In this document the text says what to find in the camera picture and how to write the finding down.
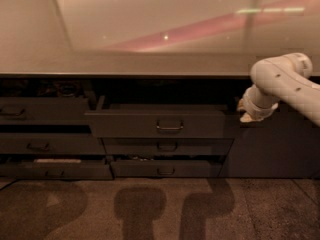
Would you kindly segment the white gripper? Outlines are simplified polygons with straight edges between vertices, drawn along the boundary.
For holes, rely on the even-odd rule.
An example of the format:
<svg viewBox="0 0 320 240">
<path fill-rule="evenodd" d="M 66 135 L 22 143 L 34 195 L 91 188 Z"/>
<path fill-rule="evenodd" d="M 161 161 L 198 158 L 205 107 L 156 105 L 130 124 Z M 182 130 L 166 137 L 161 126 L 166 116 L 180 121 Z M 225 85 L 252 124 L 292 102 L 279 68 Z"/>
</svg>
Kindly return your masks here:
<svg viewBox="0 0 320 240">
<path fill-rule="evenodd" d="M 242 123 L 261 122 L 273 114 L 278 108 L 278 103 L 278 98 L 265 94 L 256 85 L 252 85 L 238 101 L 237 111 L 244 112 L 240 121 Z"/>
</svg>

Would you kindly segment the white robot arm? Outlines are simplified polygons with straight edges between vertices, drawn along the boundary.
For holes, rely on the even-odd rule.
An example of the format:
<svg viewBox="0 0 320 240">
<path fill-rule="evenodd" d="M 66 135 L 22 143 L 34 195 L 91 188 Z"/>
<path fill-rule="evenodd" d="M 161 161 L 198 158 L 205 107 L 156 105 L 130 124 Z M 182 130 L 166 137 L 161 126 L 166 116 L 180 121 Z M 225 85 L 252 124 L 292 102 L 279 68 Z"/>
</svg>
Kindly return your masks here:
<svg viewBox="0 0 320 240">
<path fill-rule="evenodd" d="M 320 126 L 320 85 L 309 80 L 313 65 L 303 53 L 291 53 L 256 62 L 250 70 L 252 86 L 243 94 L 237 110 L 242 123 L 270 117 L 283 101 Z"/>
</svg>

